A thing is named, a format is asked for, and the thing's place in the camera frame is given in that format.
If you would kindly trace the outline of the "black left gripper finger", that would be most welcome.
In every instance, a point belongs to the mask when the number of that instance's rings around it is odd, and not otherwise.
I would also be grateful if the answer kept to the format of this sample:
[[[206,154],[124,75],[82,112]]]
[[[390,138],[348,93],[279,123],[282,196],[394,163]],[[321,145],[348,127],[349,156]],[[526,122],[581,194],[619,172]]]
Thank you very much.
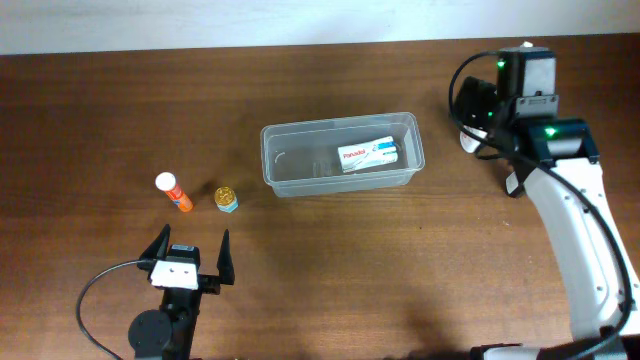
[[[142,252],[140,260],[163,260],[166,257],[169,246],[171,227],[165,224],[159,235],[151,242],[151,244]]]
[[[235,283],[235,270],[231,255],[230,233],[228,229],[225,230],[222,238],[216,268],[221,284],[233,285]]]

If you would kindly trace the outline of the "white Panadol medicine box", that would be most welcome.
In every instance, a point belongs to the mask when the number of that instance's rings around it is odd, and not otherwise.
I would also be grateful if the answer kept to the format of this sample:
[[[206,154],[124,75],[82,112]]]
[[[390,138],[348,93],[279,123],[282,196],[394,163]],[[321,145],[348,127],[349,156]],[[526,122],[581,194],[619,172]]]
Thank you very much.
[[[337,154],[344,173],[395,163],[399,157],[398,146],[391,136],[342,146]]]

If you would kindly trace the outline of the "white translucent spray bottle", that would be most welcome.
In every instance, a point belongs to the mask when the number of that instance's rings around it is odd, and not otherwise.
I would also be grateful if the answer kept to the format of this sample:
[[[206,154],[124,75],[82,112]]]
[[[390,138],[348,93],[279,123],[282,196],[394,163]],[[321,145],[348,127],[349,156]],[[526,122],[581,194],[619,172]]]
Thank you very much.
[[[464,126],[464,129],[478,138],[485,139],[487,136],[487,133],[481,129],[469,126]],[[481,146],[481,143],[478,140],[475,140],[463,131],[460,132],[460,144],[462,149],[467,153],[474,153]]]

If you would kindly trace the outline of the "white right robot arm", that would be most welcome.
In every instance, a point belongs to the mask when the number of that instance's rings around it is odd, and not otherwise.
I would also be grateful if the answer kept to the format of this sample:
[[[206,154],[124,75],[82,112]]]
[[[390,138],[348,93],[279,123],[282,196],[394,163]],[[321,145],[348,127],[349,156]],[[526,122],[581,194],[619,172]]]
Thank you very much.
[[[572,341],[551,347],[492,344],[473,359],[636,359],[639,278],[611,214],[588,124],[558,116],[556,56],[522,45],[493,52],[494,84],[451,85],[448,107],[464,150],[505,159],[512,198],[527,196],[547,231],[565,286]]]

